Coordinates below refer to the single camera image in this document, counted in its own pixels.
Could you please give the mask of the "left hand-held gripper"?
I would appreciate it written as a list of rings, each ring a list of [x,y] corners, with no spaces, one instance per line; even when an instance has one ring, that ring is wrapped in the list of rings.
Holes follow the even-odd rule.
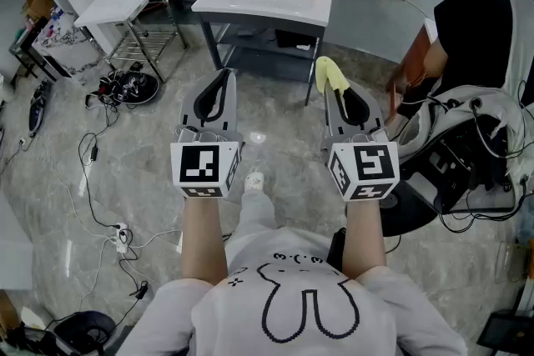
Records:
[[[174,186],[186,198],[226,198],[244,146],[235,132],[234,72],[222,68],[200,79],[182,102],[179,124],[178,141],[170,144]]]

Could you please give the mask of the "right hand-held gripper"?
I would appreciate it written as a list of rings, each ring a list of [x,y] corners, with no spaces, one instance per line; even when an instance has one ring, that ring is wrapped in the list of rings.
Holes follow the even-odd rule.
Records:
[[[400,181],[397,144],[381,127],[383,115],[375,98],[358,83],[349,85],[343,93],[325,88],[329,130],[321,153],[343,200],[380,200]]]

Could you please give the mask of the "yellow cleaning cloth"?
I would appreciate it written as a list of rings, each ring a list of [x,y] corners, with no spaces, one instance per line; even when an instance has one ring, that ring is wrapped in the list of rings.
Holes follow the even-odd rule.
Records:
[[[315,62],[316,87],[321,94],[325,93],[325,85],[328,83],[334,91],[340,95],[350,87],[348,80],[341,72],[338,65],[329,57],[321,56]]]

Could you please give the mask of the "person's right forearm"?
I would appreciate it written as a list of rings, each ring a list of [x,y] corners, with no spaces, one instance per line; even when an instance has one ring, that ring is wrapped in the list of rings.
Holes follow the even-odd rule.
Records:
[[[386,266],[384,237],[377,200],[347,203],[342,273],[351,279]]]

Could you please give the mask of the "person's left forearm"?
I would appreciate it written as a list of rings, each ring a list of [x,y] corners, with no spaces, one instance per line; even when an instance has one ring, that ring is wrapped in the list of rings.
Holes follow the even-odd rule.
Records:
[[[228,276],[218,200],[187,198],[183,217],[182,273],[217,285]]]

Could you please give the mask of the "black round tray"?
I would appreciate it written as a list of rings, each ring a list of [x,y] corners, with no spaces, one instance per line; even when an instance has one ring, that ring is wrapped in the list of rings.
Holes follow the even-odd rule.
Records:
[[[126,72],[118,78],[112,91],[116,103],[140,105],[150,102],[158,93],[160,81],[147,73]]]

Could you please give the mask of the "brown wooden cabinet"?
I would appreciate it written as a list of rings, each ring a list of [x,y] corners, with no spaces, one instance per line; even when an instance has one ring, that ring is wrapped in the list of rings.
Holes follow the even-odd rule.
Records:
[[[425,78],[424,60],[436,38],[436,23],[426,18],[406,55],[385,85],[390,107],[387,122],[395,116],[395,111],[400,103],[400,95],[403,95],[407,89],[420,84]]]

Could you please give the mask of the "metal rack stand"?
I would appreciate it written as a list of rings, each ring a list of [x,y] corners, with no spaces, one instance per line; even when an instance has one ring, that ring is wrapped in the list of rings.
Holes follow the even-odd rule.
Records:
[[[146,63],[149,65],[155,76],[161,83],[166,83],[165,77],[159,69],[159,59],[170,44],[178,39],[182,49],[188,49],[189,44],[180,26],[174,20],[171,4],[169,0],[160,0],[165,6],[168,18],[172,25],[170,31],[152,31],[145,28],[138,19],[138,15],[145,7],[156,3],[155,0],[147,0],[138,7],[131,18],[128,18],[123,25],[126,33],[120,38],[118,44],[112,49],[104,59],[112,70],[115,70],[114,61],[124,63]]]

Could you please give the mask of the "person's grey trousers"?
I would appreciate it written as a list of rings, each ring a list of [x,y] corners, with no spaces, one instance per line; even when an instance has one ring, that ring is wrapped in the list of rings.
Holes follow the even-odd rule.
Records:
[[[241,200],[238,229],[255,233],[277,228],[275,208],[270,198],[260,189],[246,190]]]

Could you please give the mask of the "black round stool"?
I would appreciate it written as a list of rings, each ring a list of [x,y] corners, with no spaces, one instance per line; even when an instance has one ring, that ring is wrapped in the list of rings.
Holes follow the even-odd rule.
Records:
[[[403,180],[379,201],[379,207],[385,237],[413,232],[437,217],[434,208]]]

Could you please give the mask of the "white power strip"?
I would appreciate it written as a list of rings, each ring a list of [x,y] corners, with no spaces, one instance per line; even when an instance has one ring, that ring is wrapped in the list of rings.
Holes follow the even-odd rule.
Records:
[[[116,249],[121,254],[128,252],[128,226],[125,223],[117,223],[116,226]]]

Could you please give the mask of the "marble table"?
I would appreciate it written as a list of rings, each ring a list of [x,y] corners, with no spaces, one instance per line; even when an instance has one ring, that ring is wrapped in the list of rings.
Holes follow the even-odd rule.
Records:
[[[75,20],[73,13],[54,6],[32,47],[60,75],[84,85],[96,73],[102,54],[96,42],[74,25]]]

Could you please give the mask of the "dark clothes iron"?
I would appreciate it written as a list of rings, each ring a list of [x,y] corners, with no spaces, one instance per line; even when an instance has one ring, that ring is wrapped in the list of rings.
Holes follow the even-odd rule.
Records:
[[[44,111],[50,94],[52,84],[44,79],[38,85],[30,102],[29,117],[28,117],[28,136],[34,138],[37,134],[44,116]]]

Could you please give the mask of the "person's white rabbit-print shirt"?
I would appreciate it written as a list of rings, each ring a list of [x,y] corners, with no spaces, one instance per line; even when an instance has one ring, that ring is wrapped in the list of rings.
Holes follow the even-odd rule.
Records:
[[[231,248],[220,283],[162,286],[117,356],[467,356],[425,294],[390,268],[347,278],[317,235],[291,228]]]

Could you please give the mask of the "dark grey sink frame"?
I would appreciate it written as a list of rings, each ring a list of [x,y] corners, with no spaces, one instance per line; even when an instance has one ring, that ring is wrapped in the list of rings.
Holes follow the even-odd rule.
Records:
[[[199,13],[214,66],[232,68],[307,85],[304,105],[309,104],[315,82],[315,60],[322,48],[325,29],[321,26],[237,13]],[[280,48],[276,31],[313,38],[309,52],[295,47]]]

